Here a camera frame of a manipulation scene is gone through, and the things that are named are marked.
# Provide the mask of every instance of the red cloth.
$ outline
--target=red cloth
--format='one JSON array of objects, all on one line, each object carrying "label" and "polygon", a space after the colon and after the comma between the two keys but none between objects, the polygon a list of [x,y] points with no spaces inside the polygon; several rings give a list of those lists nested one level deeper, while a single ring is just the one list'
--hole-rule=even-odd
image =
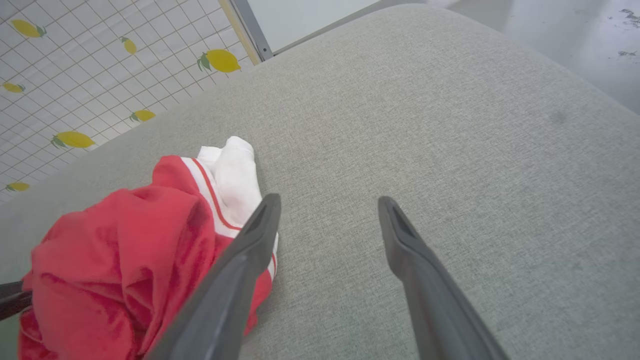
[{"label": "red cloth", "polygon": [[[215,229],[218,201],[211,206],[201,193],[189,161],[208,182],[197,160],[167,156],[151,185],[114,192],[53,225],[24,278],[33,306],[20,317],[21,359],[134,359],[154,346],[232,241]],[[246,332],[270,291],[265,271]]]}]

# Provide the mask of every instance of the lemon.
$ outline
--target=lemon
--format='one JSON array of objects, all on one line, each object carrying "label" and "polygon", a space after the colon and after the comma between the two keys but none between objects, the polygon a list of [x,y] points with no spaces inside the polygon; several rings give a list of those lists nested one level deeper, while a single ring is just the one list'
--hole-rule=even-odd
[{"label": "lemon", "polygon": [[148,110],[138,110],[138,111],[132,113],[131,116],[129,117],[129,119],[135,120],[135,121],[147,121],[148,119],[151,119],[155,115],[156,114],[154,114],[154,113],[152,113],[151,111],[148,111]]},{"label": "lemon", "polygon": [[7,189],[10,192],[23,192],[28,188],[29,188],[29,184],[25,184],[21,182],[11,183],[5,187],[5,189]]},{"label": "lemon", "polygon": [[124,49],[129,52],[129,54],[133,55],[136,53],[136,51],[138,50],[136,48],[136,44],[133,43],[133,41],[129,40],[128,38],[125,37],[121,37],[120,41],[124,43]]},{"label": "lemon", "polygon": [[23,34],[26,37],[41,38],[47,33],[44,26],[33,27],[33,25],[24,20],[12,20],[11,23],[20,34]]},{"label": "lemon", "polygon": [[202,67],[211,70],[210,64],[214,69],[222,72],[240,70],[236,56],[227,50],[216,49],[209,50],[206,54],[202,53],[202,56],[198,59],[198,68],[200,71],[202,71]]},{"label": "lemon", "polygon": [[23,92],[24,91],[24,86],[22,85],[14,85],[11,83],[5,83],[4,88],[9,90],[10,92]]},{"label": "lemon", "polygon": [[53,136],[51,140],[51,145],[56,148],[60,147],[89,147],[95,144],[93,140],[89,136],[85,134],[78,133],[77,131],[65,131],[64,133],[58,133]]}]

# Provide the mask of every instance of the gray floor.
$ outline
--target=gray floor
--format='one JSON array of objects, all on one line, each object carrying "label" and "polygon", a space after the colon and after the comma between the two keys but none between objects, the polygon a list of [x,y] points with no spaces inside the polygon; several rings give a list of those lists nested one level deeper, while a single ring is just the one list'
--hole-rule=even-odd
[{"label": "gray floor", "polygon": [[290,47],[402,3],[445,6],[500,31],[640,114],[639,0],[381,0]]}]

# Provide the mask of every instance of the grid patterned tablecloth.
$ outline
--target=grid patterned tablecloth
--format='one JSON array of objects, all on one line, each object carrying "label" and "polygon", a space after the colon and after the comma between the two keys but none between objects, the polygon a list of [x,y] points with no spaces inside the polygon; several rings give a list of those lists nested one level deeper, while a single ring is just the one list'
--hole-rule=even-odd
[{"label": "grid patterned tablecloth", "polygon": [[[253,66],[217,0],[0,0],[0,18],[0,204]],[[214,49],[242,70],[198,66]]]}]

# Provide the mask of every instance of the gray fabric surface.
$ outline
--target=gray fabric surface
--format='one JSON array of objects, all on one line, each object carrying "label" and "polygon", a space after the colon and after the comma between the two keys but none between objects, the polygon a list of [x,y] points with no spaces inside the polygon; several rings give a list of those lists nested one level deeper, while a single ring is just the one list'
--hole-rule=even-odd
[{"label": "gray fabric surface", "polygon": [[238,135],[282,195],[278,273],[245,359],[417,350],[376,198],[393,196],[513,359],[640,352],[640,118],[447,10],[382,10],[77,160],[0,209],[0,281],[62,214]]}]

